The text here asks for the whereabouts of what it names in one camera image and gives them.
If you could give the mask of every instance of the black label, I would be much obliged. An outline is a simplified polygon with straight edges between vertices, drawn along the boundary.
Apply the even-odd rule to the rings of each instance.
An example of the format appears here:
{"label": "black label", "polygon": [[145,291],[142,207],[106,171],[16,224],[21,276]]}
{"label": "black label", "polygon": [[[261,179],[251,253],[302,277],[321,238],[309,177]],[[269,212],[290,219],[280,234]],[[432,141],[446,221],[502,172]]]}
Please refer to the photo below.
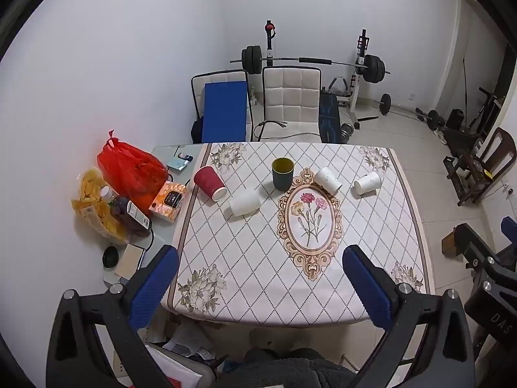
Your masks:
{"label": "black label", "polygon": [[167,196],[164,199],[164,204],[166,206],[177,209],[179,206],[179,203],[182,201],[182,197],[183,197],[183,194],[181,192],[169,191],[167,193]]}

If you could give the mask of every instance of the tufted cushion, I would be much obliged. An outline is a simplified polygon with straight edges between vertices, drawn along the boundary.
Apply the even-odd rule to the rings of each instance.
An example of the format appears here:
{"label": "tufted cushion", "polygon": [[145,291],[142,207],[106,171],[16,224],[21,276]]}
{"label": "tufted cushion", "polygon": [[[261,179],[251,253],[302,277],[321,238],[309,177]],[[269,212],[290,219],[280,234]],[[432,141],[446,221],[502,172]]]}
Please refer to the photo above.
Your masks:
{"label": "tufted cushion", "polygon": [[266,120],[318,122],[320,69],[265,67],[262,74]]}
{"label": "tufted cushion", "polygon": [[[248,83],[248,75],[244,70],[228,70],[200,74],[192,77],[192,95],[194,97],[195,108],[199,117],[202,117],[205,112],[205,84],[218,83],[221,81],[245,81]],[[249,93],[246,107],[246,141],[251,141],[253,119],[251,117]]]}

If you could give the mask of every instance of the black bag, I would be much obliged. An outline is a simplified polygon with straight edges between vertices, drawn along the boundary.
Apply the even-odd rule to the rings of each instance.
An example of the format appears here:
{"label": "black bag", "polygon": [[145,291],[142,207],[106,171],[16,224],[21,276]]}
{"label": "black bag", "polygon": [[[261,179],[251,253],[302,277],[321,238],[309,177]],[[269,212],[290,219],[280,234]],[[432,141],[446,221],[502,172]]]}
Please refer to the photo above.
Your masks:
{"label": "black bag", "polygon": [[192,142],[194,144],[200,144],[201,138],[203,136],[203,118],[201,117],[197,121],[194,121],[192,124],[192,130],[190,130],[190,137],[192,137]]}

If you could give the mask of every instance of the dark liquid bottle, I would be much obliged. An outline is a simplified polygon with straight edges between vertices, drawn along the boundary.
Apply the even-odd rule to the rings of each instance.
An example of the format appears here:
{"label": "dark liquid bottle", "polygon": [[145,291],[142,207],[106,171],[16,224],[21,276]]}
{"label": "dark liquid bottle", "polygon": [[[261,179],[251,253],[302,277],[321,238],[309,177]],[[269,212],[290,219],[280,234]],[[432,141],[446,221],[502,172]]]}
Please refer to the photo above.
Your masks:
{"label": "dark liquid bottle", "polygon": [[127,197],[115,195],[109,187],[101,189],[101,197],[110,206],[111,215],[136,236],[149,236],[152,221]]}

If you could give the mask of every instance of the person's leg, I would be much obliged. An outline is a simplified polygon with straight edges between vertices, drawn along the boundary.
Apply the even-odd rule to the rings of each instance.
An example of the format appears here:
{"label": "person's leg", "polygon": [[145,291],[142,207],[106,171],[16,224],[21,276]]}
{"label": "person's leg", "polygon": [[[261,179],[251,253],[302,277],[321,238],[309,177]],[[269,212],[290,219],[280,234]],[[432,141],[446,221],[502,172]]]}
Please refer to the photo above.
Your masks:
{"label": "person's leg", "polygon": [[261,361],[276,360],[280,357],[275,351],[269,349],[251,349],[248,350],[244,356],[244,363],[249,365],[250,363],[259,363]]}
{"label": "person's leg", "polygon": [[321,356],[316,350],[310,349],[308,347],[303,347],[301,349],[296,349],[293,351],[290,351],[285,358],[298,358],[298,359],[309,359],[309,360],[315,360],[315,359],[324,359],[323,356]]}

